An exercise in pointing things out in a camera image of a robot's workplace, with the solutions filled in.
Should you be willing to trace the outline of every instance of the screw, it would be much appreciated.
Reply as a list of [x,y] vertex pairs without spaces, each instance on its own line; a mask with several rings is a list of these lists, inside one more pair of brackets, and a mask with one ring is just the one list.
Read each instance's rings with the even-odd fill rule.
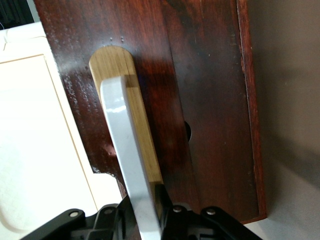
[[182,207],[181,206],[174,206],[173,207],[173,211],[175,212],[175,213],[180,213],[181,211],[182,211]]
[[70,217],[74,218],[76,216],[78,216],[79,212],[78,211],[73,211],[69,214]]
[[103,213],[104,213],[105,215],[108,215],[108,214],[111,214],[113,211],[114,211],[113,209],[108,208],[108,209],[106,209]]
[[206,214],[208,215],[215,215],[216,214],[216,211],[212,208],[209,208],[207,211],[206,211]]

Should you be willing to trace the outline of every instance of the white cabinet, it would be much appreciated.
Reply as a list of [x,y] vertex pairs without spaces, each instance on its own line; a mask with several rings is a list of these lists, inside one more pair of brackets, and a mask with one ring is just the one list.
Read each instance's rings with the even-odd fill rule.
[[121,200],[93,174],[41,23],[0,31],[0,238]]

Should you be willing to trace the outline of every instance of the dark hole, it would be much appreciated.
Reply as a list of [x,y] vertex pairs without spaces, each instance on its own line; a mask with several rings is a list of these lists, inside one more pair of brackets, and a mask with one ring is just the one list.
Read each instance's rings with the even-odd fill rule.
[[184,125],[185,125],[185,130],[186,130],[186,136],[187,136],[188,142],[189,142],[191,139],[191,135],[192,135],[191,127],[186,121],[184,121]]

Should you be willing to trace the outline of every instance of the glossy varnished wood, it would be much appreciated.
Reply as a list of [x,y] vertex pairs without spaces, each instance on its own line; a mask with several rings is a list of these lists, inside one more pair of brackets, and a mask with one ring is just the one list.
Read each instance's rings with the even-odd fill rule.
[[251,88],[253,78],[246,81],[242,64],[237,2],[163,0],[162,6],[183,114],[192,129],[200,205],[221,206],[242,221],[256,218],[260,173],[254,172],[259,158],[253,156],[251,121],[257,118],[248,114],[246,83]]
[[95,172],[123,182],[88,65],[98,48],[121,46],[172,200],[196,212],[218,205],[243,222],[265,217],[245,0],[35,3]]
[[121,46],[133,56],[155,151],[176,202],[200,209],[174,65],[158,1],[35,1],[92,169],[115,175],[117,157],[89,70],[94,52]]

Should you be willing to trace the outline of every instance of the dark wooden panel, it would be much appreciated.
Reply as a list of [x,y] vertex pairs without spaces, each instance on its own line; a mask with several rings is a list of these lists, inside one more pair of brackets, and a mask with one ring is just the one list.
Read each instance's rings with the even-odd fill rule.
[[117,45],[135,60],[172,200],[196,212],[215,204],[243,222],[265,217],[245,0],[35,3],[94,172],[123,183],[88,67],[96,49]]
[[200,205],[259,216],[235,0],[163,0]]
[[174,65],[158,1],[35,1],[93,171],[115,175],[117,157],[89,59],[117,45],[133,55],[163,181],[174,201],[199,210]]

